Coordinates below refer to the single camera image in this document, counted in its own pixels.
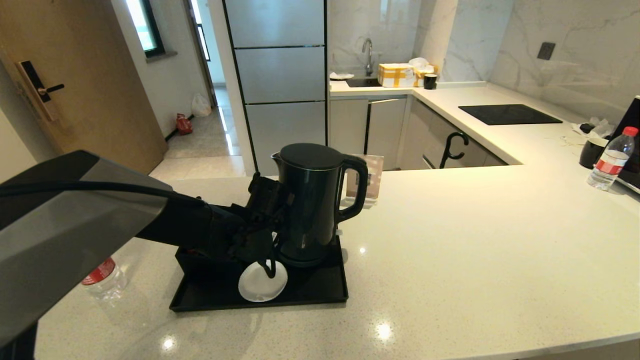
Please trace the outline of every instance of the window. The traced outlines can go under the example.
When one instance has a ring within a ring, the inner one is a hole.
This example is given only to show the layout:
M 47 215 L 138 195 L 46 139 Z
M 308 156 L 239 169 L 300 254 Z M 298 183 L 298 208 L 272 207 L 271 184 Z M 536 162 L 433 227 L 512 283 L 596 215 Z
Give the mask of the window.
M 164 54 L 164 46 L 149 0 L 127 0 L 127 7 L 147 58 Z
M 200 16 L 200 9 L 198 7 L 197 0 L 191 0 L 191 7 L 193 8 L 193 16 L 196 20 L 196 27 L 198 28 L 198 36 L 200 37 L 200 45 L 202 46 L 202 52 L 204 58 L 207 61 L 211 61 L 209 57 L 209 48 L 207 47 L 207 41 L 204 39 L 204 31 L 202 30 L 202 17 Z

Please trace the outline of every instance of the black induction cooktop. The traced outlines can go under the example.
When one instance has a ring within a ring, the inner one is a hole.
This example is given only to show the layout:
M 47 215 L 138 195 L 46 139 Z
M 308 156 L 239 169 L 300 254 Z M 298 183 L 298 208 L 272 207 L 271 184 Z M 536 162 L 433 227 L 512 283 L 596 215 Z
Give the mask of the black induction cooktop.
M 554 124 L 560 120 L 523 104 L 459 106 L 487 125 Z

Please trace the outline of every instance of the refrigerator door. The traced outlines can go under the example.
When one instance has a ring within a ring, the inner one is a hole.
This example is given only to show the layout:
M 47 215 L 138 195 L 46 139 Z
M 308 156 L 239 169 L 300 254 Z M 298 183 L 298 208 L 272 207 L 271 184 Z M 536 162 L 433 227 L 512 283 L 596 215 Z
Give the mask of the refrigerator door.
M 245 104 L 325 99 L 324 47 L 236 50 Z
M 324 0 L 226 0 L 233 46 L 324 45 Z
M 324 145 L 324 101 L 247 105 L 253 150 L 262 176 L 278 175 L 271 155 L 285 145 Z

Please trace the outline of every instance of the plastic bag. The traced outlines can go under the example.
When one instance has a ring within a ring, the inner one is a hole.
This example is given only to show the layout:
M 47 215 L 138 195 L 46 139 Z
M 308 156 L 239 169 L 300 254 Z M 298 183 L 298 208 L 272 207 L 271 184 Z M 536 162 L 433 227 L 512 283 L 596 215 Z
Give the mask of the plastic bag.
M 209 116 L 211 104 L 202 95 L 196 94 L 191 101 L 191 113 L 197 117 Z
M 178 114 L 175 118 L 175 127 L 180 135 L 187 135 L 193 132 L 191 121 L 184 117 L 184 114 Z

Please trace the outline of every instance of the kettle lid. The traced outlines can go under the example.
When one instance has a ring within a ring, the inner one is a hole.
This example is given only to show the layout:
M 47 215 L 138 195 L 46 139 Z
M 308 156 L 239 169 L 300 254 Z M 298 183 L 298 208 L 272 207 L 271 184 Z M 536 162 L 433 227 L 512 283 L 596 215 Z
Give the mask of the kettle lid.
M 344 155 L 316 143 L 292 143 L 280 150 L 282 161 L 309 170 L 329 170 L 342 165 Z

